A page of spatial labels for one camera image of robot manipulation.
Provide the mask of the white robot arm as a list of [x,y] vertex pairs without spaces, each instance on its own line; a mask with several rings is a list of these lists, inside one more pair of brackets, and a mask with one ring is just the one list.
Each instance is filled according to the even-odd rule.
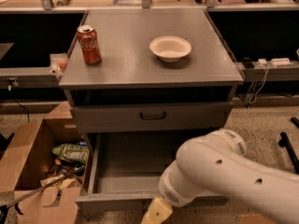
[[175,207],[191,203],[205,190],[242,202],[280,224],[299,224],[299,176],[244,157],[244,139],[220,129],[192,138],[164,170],[160,194],[141,224],[162,224]]

